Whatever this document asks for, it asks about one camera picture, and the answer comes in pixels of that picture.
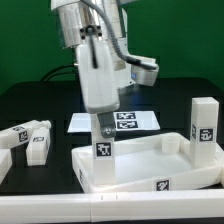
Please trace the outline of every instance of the black table surface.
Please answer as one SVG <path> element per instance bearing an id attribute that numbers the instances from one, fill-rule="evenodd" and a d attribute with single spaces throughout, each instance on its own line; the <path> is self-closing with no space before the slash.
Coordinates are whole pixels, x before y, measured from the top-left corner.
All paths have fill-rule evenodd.
<path id="1" fill-rule="evenodd" d="M 168 132 L 177 132 L 189 139 L 191 102 L 194 97 L 214 97 L 220 103 L 217 142 L 223 147 L 224 92 L 203 78 L 158 79 L 153 87 L 139 86 L 135 92 L 120 95 L 119 111 L 154 111 L 161 130 L 118 132 L 116 140 Z M 90 145 L 91 135 L 67 133 L 72 114 L 85 113 L 79 82 L 19 83 L 0 96 L 0 108 L 0 130 L 31 120 L 50 120 L 52 123 L 52 143 L 46 165 L 27 166 L 27 145 L 11 149 L 13 165 L 0 185 L 0 196 L 83 193 L 72 170 L 71 150 Z M 224 218 L 151 220 L 141 223 L 189 222 L 223 223 Z"/>

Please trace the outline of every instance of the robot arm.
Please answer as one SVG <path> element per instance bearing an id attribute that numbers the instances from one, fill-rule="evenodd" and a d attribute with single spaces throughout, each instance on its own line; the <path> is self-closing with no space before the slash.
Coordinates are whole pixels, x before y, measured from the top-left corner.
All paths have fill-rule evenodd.
<path id="1" fill-rule="evenodd" d="M 120 50 L 117 38 L 122 37 L 122 29 L 117 0 L 52 0 L 51 3 L 52 10 L 59 12 L 66 47 L 76 50 L 86 111 L 98 115 L 100 126 L 104 126 L 101 130 L 104 137 L 114 137 L 104 135 L 103 131 L 108 127 L 115 129 L 112 112 L 120 106 L 109 43 L 120 60 L 132 64 L 133 68 L 137 66 L 154 74 L 158 72 L 158 66 L 151 61 L 124 55 Z M 141 78 L 138 76 L 135 72 L 133 80 L 144 84 L 145 73 L 141 71 Z"/>

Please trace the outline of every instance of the white rectangular block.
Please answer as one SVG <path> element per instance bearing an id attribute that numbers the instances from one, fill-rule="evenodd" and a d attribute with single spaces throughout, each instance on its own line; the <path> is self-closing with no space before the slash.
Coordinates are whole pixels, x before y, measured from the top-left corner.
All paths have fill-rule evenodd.
<path id="1" fill-rule="evenodd" d="M 12 157 L 10 149 L 0 150 L 0 184 L 12 166 Z"/>
<path id="2" fill-rule="evenodd" d="M 26 150 L 28 166 L 45 165 L 50 147 L 50 131 L 40 128 L 34 131 Z"/>
<path id="3" fill-rule="evenodd" d="M 190 157 L 197 167 L 214 165 L 219 103 L 212 97 L 193 98 Z"/>
<path id="4" fill-rule="evenodd" d="M 113 185 L 115 177 L 114 138 L 104 139 L 96 115 L 91 115 L 93 182 L 95 185 Z"/>
<path id="5" fill-rule="evenodd" d="M 91 221 L 130 220 L 129 193 L 91 195 Z"/>

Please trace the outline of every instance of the white tray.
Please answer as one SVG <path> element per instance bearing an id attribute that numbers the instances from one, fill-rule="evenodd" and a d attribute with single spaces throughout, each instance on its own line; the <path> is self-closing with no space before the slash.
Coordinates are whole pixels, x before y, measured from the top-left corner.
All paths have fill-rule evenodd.
<path id="1" fill-rule="evenodd" d="M 162 138 L 168 135 L 179 136 L 179 153 L 162 152 Z M 92 146 L 72 150 L 72 160 L 85 193 L 194 190 L 221 182 L 224 156 L 218 144 L 216 151 L 213 166 L 196 168 L 190 161 L 190 142 L 177 133 L 116 142 L 116 184 L 110 186 L 93 184 Z"/>

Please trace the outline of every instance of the green backdrop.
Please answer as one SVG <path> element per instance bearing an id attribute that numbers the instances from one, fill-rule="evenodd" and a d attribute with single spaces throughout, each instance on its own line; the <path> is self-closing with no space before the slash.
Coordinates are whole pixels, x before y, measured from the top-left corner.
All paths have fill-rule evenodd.
<path id="1" fill-rule="evenodd" d="M 224 89 L 224 0 L 140 0 L 125 8 L 130 53 L 158 58 L 160 77 L 205 77 Z M 0 1 L 0 94 L 71 62 L 49 0 Z"/>

